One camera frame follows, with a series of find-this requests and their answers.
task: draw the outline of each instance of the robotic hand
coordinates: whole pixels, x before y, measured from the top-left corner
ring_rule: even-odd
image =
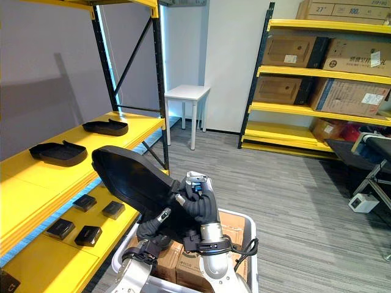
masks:
[[[212,285],[213,290],[216,293],[251,292],[246,281],[235,270],[247,255],[257,253],[258,239],[253,239],[246,250],[253,243],[254,247],[245,252],[236,250],[229,237],[223,235],[211,178],[197,172],[188,172],[175,199],[200,224],[201,235],[195,230],[188,231],[183,245],[185,251],[201,255],[201,274]],[[232,266],[232,251],[244,254],[237,261],[235,269]]]
[[[165,208],[155,219],[141,223],[137,229],[137,247],[130,247],[122,255],[122,265],[115,283],[107,293],[140,293],[146,284],[159,254],[166,249],[171,239],[159,234],[159,226],[170,216],[171,209]]]

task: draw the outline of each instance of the shelf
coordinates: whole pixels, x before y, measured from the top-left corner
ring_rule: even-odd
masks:
[[[337,157],[332,153],[322,153],[320,151],[303,150],[300,148],[289,148],[279,145],[262,145],[259,143],[244,142],[242,144],[242,148],[248,148],[250,150],[258,151],[270,151],[273,153],[290,154],[294,156],[315,157],[318,159],[337,159]]]
[[[391,78],[387,76],[288,66],[262,65],[258,68],[257,77],[259,77],[261,74],[317,76],[319,78],[340,78],[349,79],[351,81],[366,81],[375,82],[377,84],[391,84]]]
[[[112,200],[121,201],[101,186],[89,194],[97,199],[95,206],[87,212],[71,208],[61,216],[75,224],[63,241],[40,234],[4,266],[7,273],[21,282],[17,292],[81,292],[138,215],[125,204],[117,220],[107,218],[101,210]],[[81,247],[74,242],[84,225],[102,229],[94,247]]]
[[[358,34],[391,34],[391,26],[324,20],[269,20],[268,31],[270,29],[305,29],[309,31],[343,31]]]
[[[331,147],[317,140],[306,127],[249,121],[242,141],[273,143],[296,148],[333,152]]]
[[[87,148],[88,157],[73,167],[59,167],[32,158],[28,150],[1,162],[1,253],[3,256],[47,217],[97,177],[91,153],[105,145],[132,149],[157,129],[164,119],[110,112],[95,120],[109,118],[128,123],[123,136],[106,136],[75,127],[45,142],[77,143]]]
[[[159,8],[157,0],[21,0],[24,2],[33,2],[33,3],[41,3],[41,4],[52,4],[59,5],[68,8],[76,8],[76,9],[85,9],[88,10],[91,14],[91,18],[94,19],[93,16],[93,6],[95,5],[105,5],[105,4],[121,4],[121,3],[139,3],[145,5],[152,9],[152,17],[159,17]]]
[[[249,112],[252,110],[275,112],[275,113],[286,113],[286,114],[303,115],[303,116],[313,116],[313,117],[323,117],[323,118],[368,123],[373,125],[391,126],[390,117],[378,116],[378,118],[368,118],[368,117],[335,114],[335,113],[328,113],[328,112],[318,112],[312,110],[312,108],[309,106],[253,102],[250,105]]]

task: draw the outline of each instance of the brown cardboard box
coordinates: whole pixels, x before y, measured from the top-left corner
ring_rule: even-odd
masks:
[[[128,247],[136,247],[137,243],[137,238],[134,237],[130,240]],[[177,274],[175,267],[177,266],[182,248],[182,244],[173,241],[168,249],[160,253],[158,258],[158,265],[152,271],[152,275],[168,282],[176,283]]]
[[[383,24],[390,7],[391,0],[305,0],[296,19]]]
[[[232,253],[232,264],[240,255]],[[209,282],[200,272],[200,256],[197,253],[186,253],[182,251],[177,264],[177,284],[200,292],[212,293],[213,289]],[[247,259],[245,259],[236,271],[245,280],[247,279]]]
[[[391,76],[391,43],[331,40],[323,69]]]
[[[238,215],[219,212],[222,233],[230,236],[232,243],[236,244],[238,249],[243,244],[243,233],[246,219]]]
[[[324,142],[326,139],[337,139],[340,137],[346,121],[317,118],[312,128],[312,134],[316,139]]]
[[[270,35],[266,41],[263,65],[319,68],[329,39],[302,35]]]
[[[312,95],[315,111],[375,117],[391,85],[322,78]]]
[[[260,76],[253,101],[303,105],[307,103],[313,78]]]

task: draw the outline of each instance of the black metal rack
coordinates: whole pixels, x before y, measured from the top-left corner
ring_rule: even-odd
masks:
[[[104,79],[106,81],[106,86],[108,88],[109,92],[109,99],[111,103],[111,107],[113,111],[118,111],[119,107],[127,108],[127,109],[134,109],[134,110],[143,110],[147,112],[156,112],[160,113],[160,117],[166,119],[166,104],[164,101],[164,80],[163,80],[163,56],[162,56],[162,44],[161,44],[161,31],[160,31],[160,18],[156,16],[157,13],[154,13],[147,21],[147,23],[144,26],[144,29],[136,43],[136,46],[133,49],[132,54],[130,55],[129,61],[125,66],[125,69],[118,81],[118,84],[116,85],[116,88],[113,87],[112,80],[111,80],[111,74],[109,69],[109,62],[106,55],[106,50],[104,48],[104,42],[103,42],[103,34],[100,28],[100,20],[98,17],[98,10],[97,7],[93,6],[93,19],[92,19],[92,26],[93,26],[93,32],[95,34],[95,38],[97,40],[97,46],[99,50],[99,57],[102,64]],[[157,81],[158,81],[158,95],[159,95],[159,109],[149,109],[149,108],[142,108],[142,107],[133,107],[128,105],[119,105],[117,104],[117,101],[115,99],[116,95],[118,94],[118,91],[126,77],[126,74],[128,73],[130,66],[133,63],[133,60],[140,48],[140,45],[148,32],[150,26],[153,26],[153,40],[155,44],[155,61],[156,61],[156,72],[157,72]],[[147,148],[147,150],[152,154],[152,156],[159,162],[159,164],[162,165],[162,167],[165,170],[169,170],[169,152],[168,152],[168,144],[167,144],[167,131],[166,129],[162,129],[162,141],[163,141],[163,156],[164,160],[163,162],[158,158],[158,156],[155,154],[155,152],[147,145],[146,142],[143,142],[143,145]]]
[[[249,121],[249,115],[250,115],[249,108],[252,103],[252,99],[254,98],[255,88],[257,87],[257,72],[258,72],[259,66],[261,65],[263,53],[265,51],[266,40],[268,39],[268,35],[269,35],[268,24],[269,24],[269,20],[273,16],[273,11],[274,11],[274,2],[270,2],[269,9],[266,11],[265,23],[263,24],[261,43],[259,44],[259,49],[258,49],[258,57],[257,57],[257,61],[255,63],[254,73],[252,75],[250,93],[249,93],[249,98],[247,99],[247,106],[246,106],[246,111],[245,111],[244,117],[243,117],[242,128],[240,129],[238,148],[242,148],[242,136],[244,135],[244,132],[246,131],[246,125],[247,125],[247,122]]]

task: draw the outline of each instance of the white label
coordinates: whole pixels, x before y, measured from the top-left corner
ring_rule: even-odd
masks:
[[[324,132],[330,134],[330,132],[334,129],[331,125],[327,125],[324,129]]]
[[[371,54],[371,67],[380,65],[380,51]]]
[[[382,96],[382,95],[377,95],[375,93],[366,93],[364,96],[364,99],[362,99],[361,103],[371,104],[371,105],[377,106],[378,104],[381,103],[383,98],[384,98],[384,96]]]
[[[296,63],[298,61],[298,57],[296,55],[285,55],[283,60],[284,63]]]

